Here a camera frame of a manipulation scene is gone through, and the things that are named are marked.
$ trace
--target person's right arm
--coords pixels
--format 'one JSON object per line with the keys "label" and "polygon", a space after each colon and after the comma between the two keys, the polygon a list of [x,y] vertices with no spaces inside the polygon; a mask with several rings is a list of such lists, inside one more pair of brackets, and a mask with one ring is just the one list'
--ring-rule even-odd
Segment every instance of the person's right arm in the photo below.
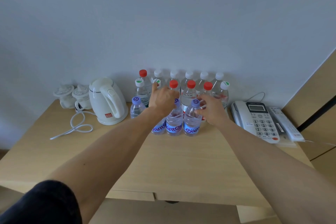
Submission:
{"label": "person's right arm", "polygon": [[238,160],[283,224],[335,223],[336,187],[315,169],[232,122],[221,103],[199,97],[197,110],[225,137]]}

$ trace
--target telephone screen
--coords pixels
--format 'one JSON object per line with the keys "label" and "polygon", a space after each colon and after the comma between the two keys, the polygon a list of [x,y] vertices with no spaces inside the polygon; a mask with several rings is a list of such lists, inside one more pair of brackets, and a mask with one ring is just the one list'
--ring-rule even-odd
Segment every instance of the telephone screen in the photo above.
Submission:
{"label": "telephone screen", "polygon": [[250,111],[265,111],[262,105],[249,105]]}

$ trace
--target kettle handle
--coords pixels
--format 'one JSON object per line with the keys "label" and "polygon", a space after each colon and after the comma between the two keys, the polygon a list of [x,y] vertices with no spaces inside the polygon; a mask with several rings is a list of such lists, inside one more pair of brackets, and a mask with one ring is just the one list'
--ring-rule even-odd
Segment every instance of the kettle handle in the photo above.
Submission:
{"label": "kettle handle", "polygon": [[100,88],[100,91],[106,99],[108,105],[110,106],[114,117],[116,117],[117,119],[121,118],[125,113],[125,109],[123,102],[121,101],[118,94],[111,86],[102,86]]}

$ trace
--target water bottle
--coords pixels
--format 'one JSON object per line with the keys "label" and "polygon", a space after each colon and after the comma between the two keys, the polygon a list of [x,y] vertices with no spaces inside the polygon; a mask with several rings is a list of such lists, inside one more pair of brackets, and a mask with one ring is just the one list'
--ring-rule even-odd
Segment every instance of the water bottle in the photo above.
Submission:
{"label": "water bottle", "polygon": [[132,105],[131,109],[129,110],[131,114],[131,119],[135,118],[136,116],[140,115],[146,109],[145,105],[141,102],[139,97],[132,98]]}
{"label": "water bottle", "polygon": [[180,89],[179,89],[179,82],[177,80],[171,80],[169,82],[169,88],[171,90],[175,90],[177,91],[178,93],[180,93]]}
{"label": "water bottle", "polygon": [[215,98],[220,99],[222,102],[222,106],[225,108],[229,102],[229,89],[230,84],[228,82],[222,82],[220,84],[220,91],[216,92],[213,95]]}
{"label": "water bottle", "polygon": [[187,110],[188,106],[190,106],[191,101],[197,97],[195,86],[195,81],[189,80],[187,83],[187,88],[183,91],[183,94],[181,95],[183,113]]}
{"label": "water bottle", "polygon": [[161,80],[160,80],[160,79],[154,79],[154,80],[152,81],[152,84],[153,84],[154,82],[157,82],[157,84],[159,85],[159,86],[157,87],[157,89],[160,89],[160,88],[161,88]]}
{"label": "water bottle", "polygon": [[153,129],[154,135],[162,135],[166,130],[166,117],[164,117]]}
{"label": "water bottle", "polygon": [[183,130],[187,136],[195,136],[200,129],[202,115],[195,113],[197,109],[200,109],[200,101],[194,99],[184,114]]}
{"label": "water bottle", "polygon": [[154,71],[154,76],[155,76],[154,79],[159,79],[161,81],[161,86],[165,86],[166,85],[166,81],[164,80],[164,78],[162,76],[162,70],[161,69],[155,70]]}
{"label": "water bottle", "polygon": [[166,130],[170,136],[178,136],[182,131],[183,111],[180,100],[175,99],[176,107],[166,117]]}
{"label": "water bottle", "polygon": [[192,71],[187,71],[185,73],[185,78],[181,81],[181,95],[183,95],[183,91],[187,88],[187,84],[193,79],[193,76],[194,73]]}
{"label": "water bottle", "polygon": [[215,92],[219,92],[221,90],[221,83],[223,80],[224,74],[223,73],[216,73],[215,79],[211,81],[212,83],[212,95],[215,94]]}
{"label": "water bottle", "polygon": [[205,82],[203,85],[203,90],[199,92],[200,95],[205,94],[208,96],[212,96],[212,83],[211,82]]}
{"label": "water bottle", "polygon": [[202,72],[200,78],[196,81],[196,94],[199,95],[200,91],[203,91],[204,83],[208,80],[209,74],[207,72]]}
{"label": "water bottle", "polygon": [[145,107],[148,107],[150,96],[145,87],[144,80],[142,78],[136,79],[135,85],[135,96],[138,96],[141,99],[141,102],[145,105]]}
{"label": "water bottle", "polygon": [[177,70],[172,70],[170,71],[170,78],[167,80],[167,85],[170,84],[171,80],[176,80],[178,82],[178,86],[177,89],[179,90],[180,94],[181,94],[181,82],[179,81],[179,79],[177,78],[177,74],[178,71]]}
{"label": "water bottle", "polygon": [[152,92],[152,83],[151,80],[147,77],[147,70],[141,69],[139,71],[140,77],[143,79],[143,82],[145,83],[145,87],[148,91],[149,96],[151,95]]}

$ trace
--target telephone handset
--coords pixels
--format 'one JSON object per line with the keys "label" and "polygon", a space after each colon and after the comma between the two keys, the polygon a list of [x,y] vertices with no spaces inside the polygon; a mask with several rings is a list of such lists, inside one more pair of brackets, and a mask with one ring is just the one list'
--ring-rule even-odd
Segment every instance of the telephone handset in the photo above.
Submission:
{"label": "telephone handset", "polygon": [[280,141],[275,123],[263,103],[235,101],[231,110],[238,126],[269,143]]}

